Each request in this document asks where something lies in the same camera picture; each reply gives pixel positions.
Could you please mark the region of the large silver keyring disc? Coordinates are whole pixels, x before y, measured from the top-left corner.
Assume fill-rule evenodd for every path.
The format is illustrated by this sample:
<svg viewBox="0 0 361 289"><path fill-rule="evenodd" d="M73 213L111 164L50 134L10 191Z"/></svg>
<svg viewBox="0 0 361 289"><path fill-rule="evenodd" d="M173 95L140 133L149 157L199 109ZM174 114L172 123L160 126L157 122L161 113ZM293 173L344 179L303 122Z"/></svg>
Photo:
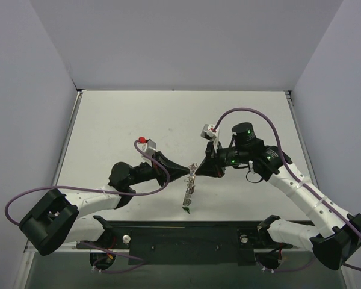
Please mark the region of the large silver keyring disc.
<svg viewBox="0 0 361 289"><path fill-rule="evenodd" d="M197 163L192 163L188 166L190 172L187 176L185 183L187 184L184 199L182 202L182 207L190 207L191 205L191 196L195 191L195 180L196 180L196 170L198 168Z"/></svg>

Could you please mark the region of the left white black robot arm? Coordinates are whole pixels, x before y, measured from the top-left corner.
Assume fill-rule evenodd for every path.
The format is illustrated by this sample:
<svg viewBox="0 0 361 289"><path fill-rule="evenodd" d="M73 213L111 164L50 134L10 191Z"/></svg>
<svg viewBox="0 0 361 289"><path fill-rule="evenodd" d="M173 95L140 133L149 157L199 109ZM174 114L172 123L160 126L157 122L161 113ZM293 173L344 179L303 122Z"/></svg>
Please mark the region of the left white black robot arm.
<svg viewBox="0 0 361 289"><path fill-rule="evenodd" d="M109 183L95 192L48 190L20 221L19 229L42 256L70 242L91 241L99 248L107 247L112 233L108 225L93 217L94 213L127 205L135 195L133 185L157 180L164 188L190 172L162 152L154 153L153 157L151 163L137 166L116 163L111 169Z"/></svg>

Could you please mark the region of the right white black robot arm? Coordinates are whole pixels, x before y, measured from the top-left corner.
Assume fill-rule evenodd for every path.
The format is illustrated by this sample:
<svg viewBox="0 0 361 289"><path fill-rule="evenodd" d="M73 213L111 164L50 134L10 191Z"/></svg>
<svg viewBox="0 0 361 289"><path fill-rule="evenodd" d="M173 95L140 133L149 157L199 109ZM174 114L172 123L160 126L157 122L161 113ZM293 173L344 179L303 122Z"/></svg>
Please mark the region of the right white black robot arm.
<svg viewBox="0 0 361 289"><path fill-rule="evenodd" d="M284 193L313 223L303 225L271 215L257 226L261 245L285 243L306 249L332 270L338 270L361 247L361 214L353 216L332 202L284 152L257 138L251 123L232 128L227 148L222 147L213 125L206 124L201 136L208 144L196 175L221 178L227 167L247 168Z"/></svg>

